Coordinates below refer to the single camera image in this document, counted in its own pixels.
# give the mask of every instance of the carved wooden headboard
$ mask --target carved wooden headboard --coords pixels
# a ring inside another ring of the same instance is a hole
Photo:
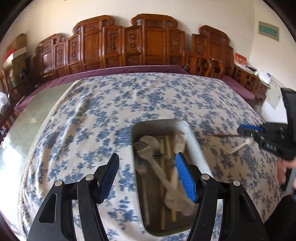
[[[213,60],[213,76],[230,76],[255,94],[260,84],[259,77],[234,64],[233,48],[227,34],[208,25],[201,26],[199,32],[192,34],[192,51]]]
[[[33,70],[40,82],[94,69],[131,65],[185,65],[185,32],[166,15],[139,14],[132,26],[114,25],[108,15],[83,20],[63,40],[54,34],[40,42]]]
[[[200,34],[192,34],[192,51],[220,60],[225,65],[225,75],[233,71],[234,54],[228,36],[208,25],[199,28]]]

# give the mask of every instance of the white wall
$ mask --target white wall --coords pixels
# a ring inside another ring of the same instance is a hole
[[[272,74],[285,87],[296,90],[296,43],[290,32],[262,0],[254,0],[255,28],[250,64]],[[279,27],[279,42],[258,34],[258,21]],[[262,115],[267,121],[287,122],[286,110],[281,100],[274,110],[266,101],[262,106]]]
[[[17,17],[0,43],[0,64],[7,46],[21,33],[27,34],[29,54],[43,39],[55,33],[72,35],[72,28],[81,20],[111,15],[116,25],[128,27],[140,13],[164,14],[175,18],[179,29],[186,31],[187,47],[191,34],[202,25],[224,31],[231,46],[250,57],[254,35],[253,0],[34,0]]]

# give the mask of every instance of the human hand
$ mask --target human hand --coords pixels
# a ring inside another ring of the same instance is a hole
[[[280,184],[285,184],[286,182],[286,172],[287,169],[296,168],[296,157],[292,161],[286,161],[282,158],[278,158],[278,181]],[[296,178],[293,183],[293,188],[296,190]]]

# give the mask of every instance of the cardboard box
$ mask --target cardboard box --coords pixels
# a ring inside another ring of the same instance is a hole
[[[14,41],[8,46],[7,52],[10,50],[19,50],[27,46],[27,35],[20,34],[17,36]]]

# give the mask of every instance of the paper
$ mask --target paper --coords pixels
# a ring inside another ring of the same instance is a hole
[[[274,77],[271,78],[269,85],[270,89],[266,91],[266,101],[272,106],[273,109],[276,109],[279,101],[282,98],[281,88],[285,88],[285,86]]]
[[[266,84],[269,85],[272,75],[266,71],[260,71],[259,72],[259,78]]]

